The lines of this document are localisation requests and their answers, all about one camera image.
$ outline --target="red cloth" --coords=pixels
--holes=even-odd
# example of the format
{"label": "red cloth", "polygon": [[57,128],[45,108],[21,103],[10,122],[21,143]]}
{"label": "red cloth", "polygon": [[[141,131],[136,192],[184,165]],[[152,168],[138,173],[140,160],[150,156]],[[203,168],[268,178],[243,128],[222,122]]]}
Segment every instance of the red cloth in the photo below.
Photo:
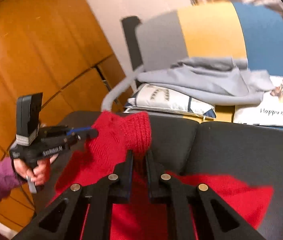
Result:
{"label": "red cloth", "polygon": [[[98,130],[98,137],[86,142],[85,152],[73,153],[56,184],[53,199],[73,183],[90,185],[112,173],[115,165],[125,160],[128,149],[134,152],[134,166],[140,167],[137,164],[150,147],[151,129],[147,113],[119,117],[103,112],[92,127]],[[273,193],[272,187],[250,187],[229,175],[176,177],[194,186],[200,183],[209,185],[254,228],[261,223]],[[149,203],[146,181],[135,169],[131,203],[113,206],[111,239],[164,240],[167,239],[166,221],[165,205]]]}

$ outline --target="white pillow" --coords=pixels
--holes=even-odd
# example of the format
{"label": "white pillow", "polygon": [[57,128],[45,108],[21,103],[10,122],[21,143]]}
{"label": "white pillow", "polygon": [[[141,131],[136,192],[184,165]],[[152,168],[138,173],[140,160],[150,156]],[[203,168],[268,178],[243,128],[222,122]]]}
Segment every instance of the white pillow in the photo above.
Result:
{"label": "white pillow", "polygon": [[216,118],[215,107],[172,89],[142,84],[127,100],[129,109],[160,111],[174,114]]}
{"label": "white pillow", "polygon": [[236,106],[235,123],[283,126],[283,77],[270,76],[270,79],[276,88],[265,92],[257,106]]}

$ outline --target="gray cloth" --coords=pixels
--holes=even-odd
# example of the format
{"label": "gray cloth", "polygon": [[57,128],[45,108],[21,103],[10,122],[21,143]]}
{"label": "gray cloth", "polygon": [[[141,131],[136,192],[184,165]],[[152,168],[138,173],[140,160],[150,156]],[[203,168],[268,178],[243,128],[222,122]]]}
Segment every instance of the gray cloth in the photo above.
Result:
{"label": "gray cloth", "polygon": [[212,105],[259,104],[274,89],[266,70],[250,71],[247,59],[186,58],[170,69],[140,73],[140,82],[186,94]]}

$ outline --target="dark gray upholstery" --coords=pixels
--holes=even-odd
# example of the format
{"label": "dark gray upholstery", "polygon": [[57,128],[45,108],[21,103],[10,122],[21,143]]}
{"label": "dark gray upholstery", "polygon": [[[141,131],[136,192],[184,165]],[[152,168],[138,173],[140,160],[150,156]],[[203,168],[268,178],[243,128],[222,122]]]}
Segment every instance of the dark gray upholstery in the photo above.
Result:
{"label": "dark gray upholstery", "polygon": [[150,115],[155,161],[175,173],[182,173],[199,123],[183,118]]}
{"label": "dark gray upholstery", "polygon": [[274,195],[258,231],[266,239],[283,239],[283,130],[202,123],[185,172],[230,174],[251,185],[272,185]]}

